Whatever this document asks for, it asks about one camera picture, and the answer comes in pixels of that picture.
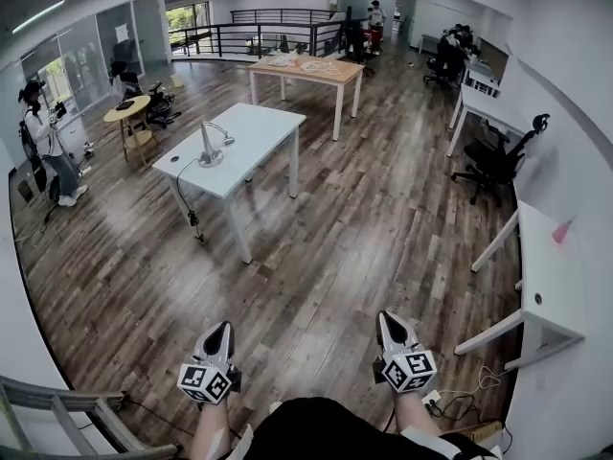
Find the white sneaker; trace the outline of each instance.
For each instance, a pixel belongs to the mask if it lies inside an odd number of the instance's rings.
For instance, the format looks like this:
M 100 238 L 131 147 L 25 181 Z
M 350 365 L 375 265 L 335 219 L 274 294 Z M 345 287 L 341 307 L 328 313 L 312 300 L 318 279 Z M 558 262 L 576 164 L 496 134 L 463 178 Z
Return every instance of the white sneaker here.
M 69 197 L 68 195 L 61 195 L 59 197 L 59 200 L 57 201 L 57 204 L 59 206 L 75 206 L 75 204 L 77 204 L 77 201 Z
M 70 197 L 76 201 L 77 199 L 79 199 L 79 196 L 82 195 L 85 191 L 87 191 L 87 184 L 83 184 L 82 186 L 76 188 L 76 190 L 73 191 Z

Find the green tree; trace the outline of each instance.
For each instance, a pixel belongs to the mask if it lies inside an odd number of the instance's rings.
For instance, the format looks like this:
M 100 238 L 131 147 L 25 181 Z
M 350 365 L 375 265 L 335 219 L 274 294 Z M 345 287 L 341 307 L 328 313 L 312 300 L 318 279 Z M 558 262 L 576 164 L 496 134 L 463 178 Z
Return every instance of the green tree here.
M 178 31 L 179 29 L 193 27 L 193 12 L 191 6 L 166 11 L 166 18 L 169 21 L 170 31 Z

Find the forearm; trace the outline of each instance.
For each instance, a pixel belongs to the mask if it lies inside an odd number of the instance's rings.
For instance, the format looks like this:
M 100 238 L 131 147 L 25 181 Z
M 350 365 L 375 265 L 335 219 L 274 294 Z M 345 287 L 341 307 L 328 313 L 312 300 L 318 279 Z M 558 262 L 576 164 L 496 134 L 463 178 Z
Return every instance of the forearm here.
M 443 434 L 439 427 L 434 424 L 427 409 L 421 403 L 420 396 L 415 392 L 395 394 L 394 410 L 396 411 L 398 433 L 406 427 L 412 426 L 433 436 Z
M 230 451 L 228 405 L 224 399 L 218 405 L 202 407 L 198 428 L 190 450 L 191 460 L 216 460 Z

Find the white shirt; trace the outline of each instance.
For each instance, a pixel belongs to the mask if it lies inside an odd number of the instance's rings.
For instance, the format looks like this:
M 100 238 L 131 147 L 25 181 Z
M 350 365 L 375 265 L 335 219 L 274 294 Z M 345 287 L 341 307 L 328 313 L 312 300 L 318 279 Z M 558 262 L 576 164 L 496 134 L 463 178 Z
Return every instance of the white shirt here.
M 29 109 L 25 114 L 24 121 L 30 136 L 32 136 L 36 143 L 38 155 L 41 157 L 44 155 L 59 157 L 63 154 L 61 145 L 56 137 L 56 132 L 51 127 L 49 121 L 49 111 L 41 108 L 35 116 L 32 110 Z
M 385 10 L 381 7 L 378 9 L 373 9 L 373 13 L 371 13 L 371 25 L 372 26 L 381 26 L 383 25 L 383 21 L 387 18 L 387 14 Z

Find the coiled white cable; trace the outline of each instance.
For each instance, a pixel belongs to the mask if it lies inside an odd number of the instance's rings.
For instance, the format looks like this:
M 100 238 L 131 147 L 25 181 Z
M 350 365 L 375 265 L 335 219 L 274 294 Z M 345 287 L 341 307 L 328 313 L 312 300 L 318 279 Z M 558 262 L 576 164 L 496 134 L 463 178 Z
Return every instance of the coiled white cable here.
M 341 71 L 329 61 L 307 61 L 303 63 L 302 69 L 305 72 L 315 73 L 322 72 L 329 75 L 340 75 Z

